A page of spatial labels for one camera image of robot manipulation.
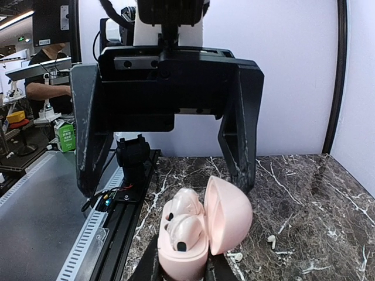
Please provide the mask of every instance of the metal table surface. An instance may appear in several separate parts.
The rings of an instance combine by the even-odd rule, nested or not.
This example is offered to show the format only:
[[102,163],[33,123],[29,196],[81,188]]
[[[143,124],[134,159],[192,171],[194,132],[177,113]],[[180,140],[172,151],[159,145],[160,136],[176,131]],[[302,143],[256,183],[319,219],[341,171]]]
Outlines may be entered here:
[[46,152],[0,198],[0,280],[55,280],[85,217],[74,153]]

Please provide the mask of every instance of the red stool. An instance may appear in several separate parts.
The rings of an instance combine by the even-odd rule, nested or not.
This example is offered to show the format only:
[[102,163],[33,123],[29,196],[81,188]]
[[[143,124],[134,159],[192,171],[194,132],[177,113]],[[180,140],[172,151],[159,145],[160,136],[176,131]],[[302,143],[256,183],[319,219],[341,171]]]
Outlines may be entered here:
[[37,145],[28,145],[26,141],[25,131],[23,130],[23,127],[26,126],[28,123],[30,123],[30,120],[24,119],[20,122],[13,123],[9,126],[11,129],[19,129],[19,134],[23,142],[23,147],[19,148],[16,152],[18,156],[29,155],[38,149]]

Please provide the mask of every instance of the yellow bin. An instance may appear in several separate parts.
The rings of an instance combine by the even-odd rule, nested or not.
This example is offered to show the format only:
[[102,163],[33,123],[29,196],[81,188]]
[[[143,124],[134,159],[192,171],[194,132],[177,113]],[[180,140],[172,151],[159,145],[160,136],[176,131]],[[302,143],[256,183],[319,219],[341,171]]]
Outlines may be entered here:
[[13,124],[13,123],[21,122],[26,117],[25,117],[24,111],[17,111],[17,112],[13,112],[12,114],[9,114],[6,118],[8,119],[10,124]]

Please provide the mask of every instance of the earbud case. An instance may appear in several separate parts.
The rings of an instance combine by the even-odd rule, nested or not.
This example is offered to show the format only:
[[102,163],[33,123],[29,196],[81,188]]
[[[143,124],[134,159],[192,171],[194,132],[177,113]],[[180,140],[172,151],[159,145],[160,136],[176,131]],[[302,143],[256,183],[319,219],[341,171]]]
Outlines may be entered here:
[[209,249],[212,255],[219,255],[233,249],[246,237],[253,209],[240,189],[211,176],[204,196],[204,212],[196,215],[203,231],[191,249],[180,252],[174,250],[167,231],[172,201],[163,208],[158,238],[159,262],[169,280],[198,281],[204,275]]

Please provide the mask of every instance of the fluorescent light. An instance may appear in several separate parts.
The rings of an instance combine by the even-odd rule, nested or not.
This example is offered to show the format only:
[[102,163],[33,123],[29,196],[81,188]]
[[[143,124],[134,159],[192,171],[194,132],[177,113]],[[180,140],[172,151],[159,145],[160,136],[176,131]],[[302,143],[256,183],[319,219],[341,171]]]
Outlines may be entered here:
[[17,18],[14,18],[10,20],[9,22],[4,23],[3,25],[0,25],[0,30],[7,28],[9,25],[13,25],[16,22],[19,22],[22,19],[27,18],[28,16],[31,16],[34,13],[34,11],[29,11],[27,13],[22,14],[21,16],[18,16]]

